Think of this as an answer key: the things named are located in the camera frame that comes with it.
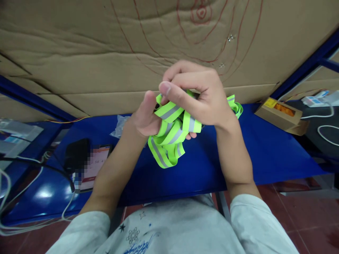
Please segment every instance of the plastic bag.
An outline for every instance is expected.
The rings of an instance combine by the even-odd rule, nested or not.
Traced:
[[[123,133],[125,122],[128,120],[128,118],[130,118],[130,116],[117,115],[117,118],[118,118],[117,127],[110,135],[120,139],[121,134]]]

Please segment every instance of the wrist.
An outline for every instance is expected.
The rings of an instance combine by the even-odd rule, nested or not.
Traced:
[[[222,116],[220,122],[215,125],[217,132],[229,133],[237,128],[240,128],[240,124],[235,114]]]
[[[121,137],[130,137],[133,138],[133,140],[135,141],[140,140],[142,142],[146,142],[146,140],[148,139],[147,136],[144,136],[140,133],[140,131],[138,131],[136,125],[131,118],[125,123]]]

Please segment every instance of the reflective tape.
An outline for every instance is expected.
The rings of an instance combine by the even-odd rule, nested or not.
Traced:
[[[186,91],[187,94],[194,98],[193,92]],[[159,107],[154,112],[162,119],[159,133],[150,136],[148,146],[161,168],[173,167],[177,164],[178,159],[185,154],[183,141],[189,132],[200,133],[202,124],[191,116],[183,108],[168,102],[161,105],[162,95],[156,97]],[[234,111],[237,118],[243,112],[243,107],[235,102],[235,96],[227,98],[228,104]]]

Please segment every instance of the hand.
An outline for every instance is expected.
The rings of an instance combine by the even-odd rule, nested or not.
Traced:
[[[157,135],[160,130],[162,119],[153,113],[156,104],[154,92],[147,91],[138,110],[134,112],[131,118],[126,122],[126,129],[129,129],[130,126],[135,127],[138,134],[142,137]],[[196,133],[188,134],[186,139],[191,139],[191,137],[195,138]]]
[[[162,80],[161,104],[170,100],[205,125],[225,127],[236,119],[216,70],[181,60],[165,72]],[[201,94],[196,100],[183,89],[196,89]]]

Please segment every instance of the finger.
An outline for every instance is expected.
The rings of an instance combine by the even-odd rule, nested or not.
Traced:
[[[210,77],[210,74],[210,71],[180,73],[175,75],[171,83],[182,89],[195,89],[202,93],[208,89],[208,82],[204,80]]]
[[[144,100],[140,104],[137,112],[140,116],[149,116],[153,113],[156,106],[155,94],[152,91],[147,91],[144,96]]]
[[[162,98],[161,98],[161,105],[165,105],[165,104],[167,104],[169,102],[169,100],[167,99],[167,97],[166,96],[163,96]]]
[[[195,132],[190,132],[189,134],[192,138],[196,138],[197,137],[197,134]]]
[[[196,118],[202,105],[201,102],[192,98],[179,86],[170,82],[161,82],[159,90],[161,94],[165,95],[171,102],[187,110],[188,113]]]
[[[165,71],[162,80],[163,81],[172,81],[175,75],[185,72],[199,72],[206,71],[208,68],[201,66],[199,64],[189,62],[186,60],[180,60],[173,64],[170,68]]]

